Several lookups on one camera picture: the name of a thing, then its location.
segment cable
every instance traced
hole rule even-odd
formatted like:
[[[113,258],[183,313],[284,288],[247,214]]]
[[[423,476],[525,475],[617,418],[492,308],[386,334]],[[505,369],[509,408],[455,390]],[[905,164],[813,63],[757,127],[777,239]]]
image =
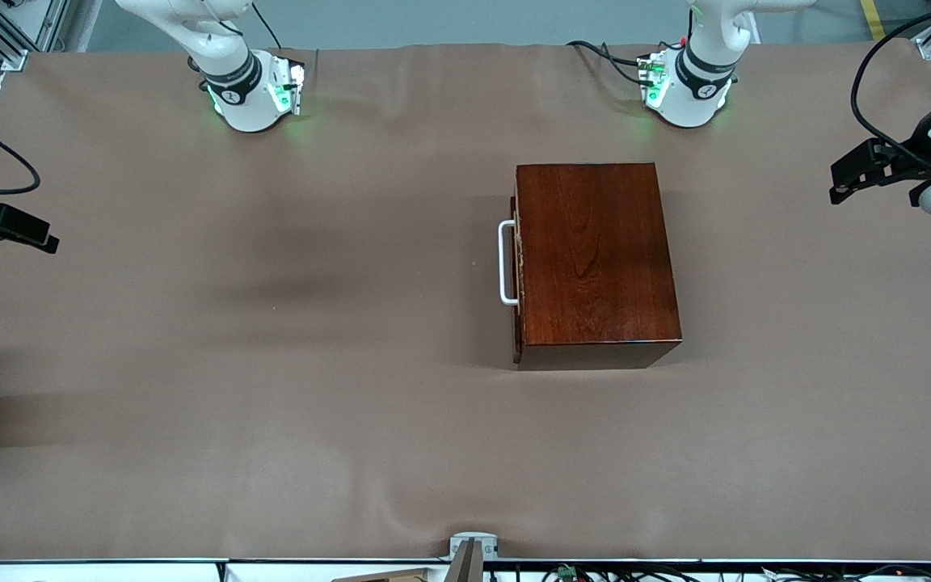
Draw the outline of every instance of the cable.
[[[642,80],[642,78],[631,77],[630,74],[624,73],[624,70],[620,69],[620,64],[618,63],[623,63],[623,64],[627,64],[631,66],[638,66],[638,63],[636,62],[636,60],[627,60],[627,59],[624,59],[618,56],[614,56],[613,54],[609,52],[609,45],[606,43],[602,43],[602,47],[598,48],[594,44],[585,43],[585,41],[583,40],[574,40],[572,41],[572,43],[566,43],[566,46],[567,47],[584,47],[585,49],[590,49],[590,51],[592,51],[596,55],[602,57],[603,59],[609,60],[609,64],[613,66],[613,69],[617,70],[617,73],[619,73],[621,77],[627,78],[628,81],[635,82],[635,84],[637,85],[642,85],[642,87],[651,87],[651,85],[653,85],[651,84],[651,81],[644,81]]]
[[[0,188],[0,196],[27,194],[27,192],[30,192],[32,189],[38,188],[41,185],[41,176],[38,175],[38,172],[36,169],[34,169],[34,166],[31,166],[31,163],[27,161],[27,159],[23,158],[23,155],[17,154],[14,149],[2,142],[0,142],[0,148],[3,148],[7,154],[14,156],[16,162],[21,162],[23,168],[27,168],[27,171],[31,173],[31,183],[29,185],[26,185],[26,187],[23,188]]]
[[[261,15],[261,11],[258,10],[258,5],[251,3],[251,6],[254,7],[254,12],[258,14],[258,18],[261,19],[261,23],[265,25],[265,28],[268,29],[268,34],[271,34],[272,40],[275,41],[275,48],[282,49],[282,43],[278,41],[278,36],[275,36],[275,31],[271,29],[271,26],[268,25],[268,21]]]
[[[882,574],[882,572],[886,570],[891,570],[891,568],[893,568],[893,570],[901,571],[901,574],[913,574],[916,576],[921,576],[924,578],[931,579],[931,571],[921,570],[921,568],[919,567],[901,566],[901,564],[898,564],[898,563],[891,563],[891,564],[887,564],[887,566],[876,567],[875,570],[869,571],[868,574],[861,574],[859,576],[850,576],[849,578],[846,578],[846,580],[849,582],[860,582],[861,580],[864,580],[865,578],[868,578],[869,576],[876,576],[876,575]]]
[[[609,46],[606,43],[602,43],[602,49],[603,51],[606,52],[607,55],[609,55]],[[642,87],[653,86],[652,81],[646,81],[646,80],[642,80],[642,78],[631,77],[630,74],[624,73],[624,70],[620,69],[620,66],[617,64],[616,60],[609,59],[609,64],[613,66],[613,69],[617,70],[617,73],[619,73],[621,77],[627,78],[628,81],[634,82],[635,85],[642,85]]]
[[[609,59],[613,62],[618,62],[621,64],[638,66],[638,63],[635,60],[628,60],[628,59],[621,58],[621,57],[615,57],[613,55],[610,55],[609,51],[603,52],[602,48],[598,48],[594,44],[591,44],[591,43],[585,43],[584,40],[574,40],[572,41],[572,43],[566,43],[566,46],[567,47],[584,47],[585,49],[588,49],[588,51],[595,53],[596,55],[602,57],[603,59]]]
[[[917,16],[915,19],[910,19],[909,21],[902,23],[902,25],[898,26],[897,28],[891,30],[890,33],[884,36],[882,40],[873,45],[873,47],[869,49],[868,54],[864,56],[864,60],[861,61],[861,66],[858,66],[857,74],[853,76],[853,87],[850,88],[850,109],[853,110],[853,117],[857,118],[857,122],[860,123],[861,126],[864,126],[864,129],[867,129],[871,135],[878,137],[878,139],[883,140],[884,143],[890,145],[901,154],[908,156],[908,158],[912,159],[912,161],[915,161],[916,163],[919,163],[926,168],[931,168],[931,162],[926,162],[923,158],[920,157],[920,155],[917,155],[915,152],[912,152],[908,148],[904,147],[903,144],[898,143],[893,139],[893,137],[887,136],[879,128],[875,128],[875,126],[865,118],[864,114],[861,113],[860,104],[857,103],[857,93],[861,90],[861,79],[864,78],[865,70],[868,69],[868,63],[871,62],[872,57],[874,57],[875,54],[877,54],[886,43],[889,43],[890,40],[894,40],[894,38],[896,38],[901,32],[904,32],[913,26],[920,25],[920,23],[930,20],[931,12],[928,12],[926,15]]]
[[[232,28],[231,26],[226,25],[226,23],[223,23],[222,21],[217,21],[217,23],[219,23],[219,25],[221,25],[221,28],[223,28],[223,29],[225,29],[225,30],[228,30],[229,32],[232,32],[232,33],[234,33],[234,34],[238,34],[238,36],[243,36],[243,32],[242,32],[241,30],[237,30],[237,29],[235,29],[235,28]]]

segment table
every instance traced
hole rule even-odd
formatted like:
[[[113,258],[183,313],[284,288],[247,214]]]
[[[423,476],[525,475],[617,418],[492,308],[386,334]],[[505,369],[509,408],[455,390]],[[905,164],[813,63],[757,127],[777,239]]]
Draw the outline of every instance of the table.
[[[867,49],[750,48],[694,130],[573,48],[294,53],[305,115],[261,135],[180,54],[32,55],[0,137],[62,243],[0,244],[0,559],[437,555],[463,529],[931,559],[931,217],[903,187],[828,205]],[[865,82],[896,136],[931,109],[915,55]],[[650,160],[683,345],[514,371],[515,166]]]

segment green connector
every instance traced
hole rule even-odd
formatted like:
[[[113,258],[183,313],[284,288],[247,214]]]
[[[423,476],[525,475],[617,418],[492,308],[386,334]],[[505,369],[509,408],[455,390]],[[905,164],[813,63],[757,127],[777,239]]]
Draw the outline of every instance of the green connector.
[[[566,566],[566,564],[562,564],[562,566],[559,566],[558,570],[555,571],[555,575],[562,582],[575,582],[575,580],[577,579],[577,571],[574,570],[572,566]]]

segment brown wooden box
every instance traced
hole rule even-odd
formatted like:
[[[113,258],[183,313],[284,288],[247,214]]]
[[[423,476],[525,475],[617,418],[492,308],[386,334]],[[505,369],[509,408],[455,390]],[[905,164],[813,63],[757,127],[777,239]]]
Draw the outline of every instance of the brown wooden box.
[[[520,369],[646,368],[682,340],[654,163],[516,168]]]

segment wood grain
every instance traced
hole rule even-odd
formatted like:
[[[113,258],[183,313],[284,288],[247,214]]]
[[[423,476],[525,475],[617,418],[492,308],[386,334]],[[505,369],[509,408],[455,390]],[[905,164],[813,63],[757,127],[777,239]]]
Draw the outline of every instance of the wood grain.
[[[654,163],[519,166],[516,182],[525,346],[680,340]]]

